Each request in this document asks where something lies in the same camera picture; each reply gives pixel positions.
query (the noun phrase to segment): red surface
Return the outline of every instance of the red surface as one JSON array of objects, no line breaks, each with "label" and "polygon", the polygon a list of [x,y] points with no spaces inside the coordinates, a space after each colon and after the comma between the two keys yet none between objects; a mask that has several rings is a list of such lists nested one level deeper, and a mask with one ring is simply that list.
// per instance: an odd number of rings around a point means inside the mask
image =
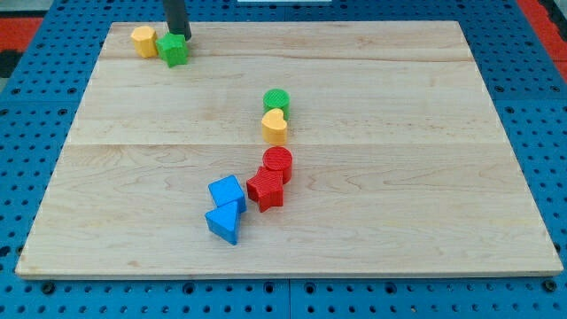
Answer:
[{"label": "red surface", "polygon": [[256,175],[246,181],[248,198],[257,202],[260,212],[272,206],[284,205],[284,185],[282,172],[259,167]]},{"label": "red surface", "polygon": [[549,19],[548,11],[537,0],[517,0],[517,3],[549,56],[555,61],[563,79],[567,81],[567,67],[560,63],[567,61],[567,43],[559,35],[555,23]]},{"label": "red surface", "polygon": [[43,18],[0,19],[0,51],[25,51],[42,21]]},{"label": "red surface", "polygon": [[264,167],[271,171],[281,171],[283,173],[283,183],[291,180],[291,163],[293,157],[291,152],[281,146],[270,147],[264,152],[262,157]]}]

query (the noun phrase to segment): blue block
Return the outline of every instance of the blue block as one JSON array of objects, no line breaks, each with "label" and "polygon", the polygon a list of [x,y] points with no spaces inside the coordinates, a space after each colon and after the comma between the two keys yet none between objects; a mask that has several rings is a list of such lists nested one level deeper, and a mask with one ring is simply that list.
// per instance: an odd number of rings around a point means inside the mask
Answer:
[{"label": "blue block", "polygon": [[206,213],[205,218],[209,230],[232,245],[237,244],[240,213],[238,212],[238,203],[236,201]]},{"label": "blue block", "polygon": [[209,191],[213,195],[213,201],[217,207],[236,201],[238,203],[238,212],[243,213],[246,211],[245,193],[234,175],[210,183]]}]

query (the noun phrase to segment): yellow heart-shaped block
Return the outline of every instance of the yellow heart-shaped block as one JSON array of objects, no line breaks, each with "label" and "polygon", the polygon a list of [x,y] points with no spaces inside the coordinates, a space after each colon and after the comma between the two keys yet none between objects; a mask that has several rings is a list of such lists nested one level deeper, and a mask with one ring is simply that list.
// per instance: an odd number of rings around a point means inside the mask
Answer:
[{"label": "yellow heart-shaped block", "polygon": [[287,121],[284,120],[284,111],[275,108],[264,114],[262,137],[272,145],[285,145],[287,142]]}]

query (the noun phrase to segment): wooden board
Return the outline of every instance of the wooden board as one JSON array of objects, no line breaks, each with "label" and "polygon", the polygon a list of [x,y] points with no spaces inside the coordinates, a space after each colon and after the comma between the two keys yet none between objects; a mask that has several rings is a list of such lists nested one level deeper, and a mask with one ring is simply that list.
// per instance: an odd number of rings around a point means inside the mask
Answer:
[{"label": "wooden board", "polygon": [[[187,66],[113,24],[19,260],[27,279],[550,276],[563,269],[456,22],[193,23]],[[163,35],[165,25],[154,24]],[[291,95],[284,207],[207,230]]]}]

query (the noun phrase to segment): blue triangular prism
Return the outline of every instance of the blue triangular prism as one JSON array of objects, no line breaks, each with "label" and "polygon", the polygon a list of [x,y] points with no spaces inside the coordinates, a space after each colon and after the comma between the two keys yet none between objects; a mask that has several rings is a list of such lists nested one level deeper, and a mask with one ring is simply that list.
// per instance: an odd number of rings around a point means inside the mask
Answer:
[{"label": "blue triangular prism", "polygon": [[236,201],[229,202],[206,213],[205,218],[209,230],[232,245],[237,244],[240,213]]}]

